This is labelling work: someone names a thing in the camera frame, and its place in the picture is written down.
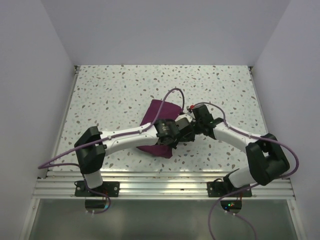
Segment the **purple cloth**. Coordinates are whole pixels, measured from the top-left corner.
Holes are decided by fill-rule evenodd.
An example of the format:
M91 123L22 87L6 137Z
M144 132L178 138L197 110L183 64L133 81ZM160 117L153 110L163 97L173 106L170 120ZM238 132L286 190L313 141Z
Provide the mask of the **purple cloth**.
M145 115L142 118L140 123L141 126L151 123L155 119L161 103L162 101L158 99L153 99L151 101ZM180 106L165 101L158 115L158 119L175 120L181 112L182 108ZM166 145L138 146L137 149L155 157L170 159L173 156L172 149Z

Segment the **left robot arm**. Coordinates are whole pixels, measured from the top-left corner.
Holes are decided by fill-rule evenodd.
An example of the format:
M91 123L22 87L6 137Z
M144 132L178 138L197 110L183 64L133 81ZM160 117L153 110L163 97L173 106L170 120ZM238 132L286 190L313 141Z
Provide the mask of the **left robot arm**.
M103 193L101 168L106 156L141 146L168 146L175 149L180 142L193 142L195 135L186 117L177 121L158 119L154 123L117 131L99 131L96 126L88 128L74 144L87 192L95 197Z

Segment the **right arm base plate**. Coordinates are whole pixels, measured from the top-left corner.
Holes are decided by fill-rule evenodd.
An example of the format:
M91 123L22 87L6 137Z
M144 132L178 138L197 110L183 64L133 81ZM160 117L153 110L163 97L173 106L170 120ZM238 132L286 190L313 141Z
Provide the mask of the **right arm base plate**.
M210 198L214 198L214 197L220 198L220 197L227 195L231 192L236 192L236 191L240 190L240 188L235 188L235 187L229 185L228 183L224 182L221 178L217 178L214 181L208 181L206 183L206 187L207 187L208 197L210 197ZM250 198L252 196L253 196L252 190L247 189L242 192L238 192L236 194L233 194L230 197Z

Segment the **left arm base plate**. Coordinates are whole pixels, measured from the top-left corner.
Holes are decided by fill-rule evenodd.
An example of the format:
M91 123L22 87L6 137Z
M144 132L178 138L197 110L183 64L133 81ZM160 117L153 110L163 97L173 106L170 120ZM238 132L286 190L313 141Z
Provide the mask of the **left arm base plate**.
M88 190L83 180L75 181L75 193L76 197L101 197L107 195L111 198L119 196L120 182L118 181L104 181L101 186Z

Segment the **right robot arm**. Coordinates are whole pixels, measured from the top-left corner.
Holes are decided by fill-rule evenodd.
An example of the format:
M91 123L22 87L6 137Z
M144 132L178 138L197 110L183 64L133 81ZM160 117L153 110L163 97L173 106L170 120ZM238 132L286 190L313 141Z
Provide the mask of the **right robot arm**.
M235 196L242 187L259 184L266 186L289 170L290 164L277 138L242 131L227 123L226 118L214 118L205 104L191 106L193 125L197 134L225 142L246 154L247 167L236 169L223 178L223 192Z

